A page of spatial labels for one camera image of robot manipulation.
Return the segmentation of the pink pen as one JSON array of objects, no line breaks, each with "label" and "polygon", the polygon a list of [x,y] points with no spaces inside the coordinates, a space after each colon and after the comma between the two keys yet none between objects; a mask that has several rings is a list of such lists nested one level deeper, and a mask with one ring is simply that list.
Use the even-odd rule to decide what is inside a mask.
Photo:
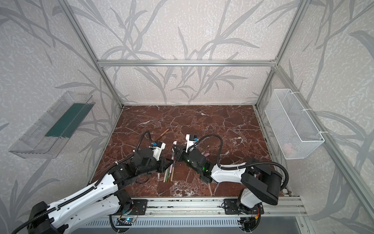
[{"label": "pink pen", "polygon": [[172,152],[172,157],[171,159],[173,160],[173,164],[171,165],[171,169],[173,168],[173,166],[175,167],[175,152]]}]

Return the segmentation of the tan pen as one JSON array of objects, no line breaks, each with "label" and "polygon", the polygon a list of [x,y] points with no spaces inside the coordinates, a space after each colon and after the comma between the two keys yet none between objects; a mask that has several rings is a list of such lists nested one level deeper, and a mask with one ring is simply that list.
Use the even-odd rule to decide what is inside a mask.
[{"label": "tan pen", "polygon": [[175,172],[175,167],[173,166],[172,173],[171,173],[171,176],[170,176],[170,181],[173,181],[174,172]]}]

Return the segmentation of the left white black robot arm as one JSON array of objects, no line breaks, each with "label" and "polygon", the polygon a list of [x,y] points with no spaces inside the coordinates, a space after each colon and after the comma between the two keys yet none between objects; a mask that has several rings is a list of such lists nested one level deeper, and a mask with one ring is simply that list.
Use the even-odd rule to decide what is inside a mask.
[{"label": "left white black robot arm", "polygon": [[172,164],[173,160],[162,157],[155,148],[135,150],[80,191],[50,204],[36,204],[28,221],[13,233],[26,228],[30,234],[68,234],[99,217],[129,212],[133,201],[125,187],[139,176],[163,173]]}]

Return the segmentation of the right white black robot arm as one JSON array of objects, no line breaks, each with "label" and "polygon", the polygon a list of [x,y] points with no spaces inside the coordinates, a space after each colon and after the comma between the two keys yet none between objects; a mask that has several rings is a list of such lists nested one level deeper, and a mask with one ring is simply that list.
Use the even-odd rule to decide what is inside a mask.
[{"label": "right white black robot arm", "polygon": [[251,159],[237,165],[210,162],[198,149],[173,145],[175,159],[192,168],[205,183],[232,182],[245,186],[238,196],[240,205],[253,208],[264,202],[277,205],[280,192],[289,182],[287,169],[276,162]]}]

